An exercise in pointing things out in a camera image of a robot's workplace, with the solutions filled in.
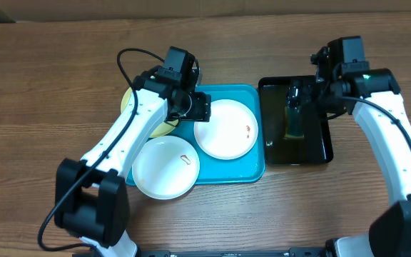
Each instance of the wood grain surface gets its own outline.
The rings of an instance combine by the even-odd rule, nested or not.
[[[0,256],[43,253],[36,234],[54,204],[56,168],[79,159],[119,115],[127,89],[116,54],[139,47],[164,56],[173,45],[199,59],[205,84],[314,74],[309,54],[361,35],[373,68],[389,68],[411,121],[411,13],[0,24]],[[126,54],[131,77],[156,65]],[[195,186],[156,201],[128,187],[130,237],[143,249],[268,250],[322,246],[364,233],[387,208],[387,191],[352,117],[330,123],[333,161],[268,166],[256,183]],[[50,246],[77,242],[51,224]]]

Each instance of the plastic tray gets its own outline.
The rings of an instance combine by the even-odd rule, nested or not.
[[[255,114],[258,121],[258,138],[255,145],[246,155],[230,161],[213,158],[201,150],[194,137],[194,122],[182,122],[178,128],[169,133],[171,136],[185,139],[198,152],[201,165],[196,185],[257,181],[265,170],[263,127],[261,126],[258,92],[250,85],[241,84],[198,86],[196,91],[210,94],[212,101],[221,99],[239,101]],[[126,183],[129,186],[135,186],[132,171],[130,171]]]

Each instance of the red mark on plate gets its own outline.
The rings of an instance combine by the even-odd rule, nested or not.
[[[189,159],[185,154],[183,154],[182,156],[180,156],[180,159],[182,159],[182,161],[185,161],[186,165],[190,165],[190,164],[191,164],[190,159]]]

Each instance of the white plate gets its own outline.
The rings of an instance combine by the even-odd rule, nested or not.
[[[185,140],[154,138],[143,145],[133,163],[133,179],[142,193],[167,200],[186,193],[199,175],[199,157]]]
[[[258,122],[252,111],[234,100],[210,104],[210,121],[194,123],[194,137],[203,151],[222,160],[249,152],[258,137]]]

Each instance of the black tray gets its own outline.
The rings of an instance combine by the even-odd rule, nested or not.
[[[258,84],[263,125],[265,161],[270,165],[327,163],[333,159],[333,145],[326,114],[313,104],[303,108],[300,134],[287,134],[286,94],[293,79],[314,85],[314,76],[262,78]]]

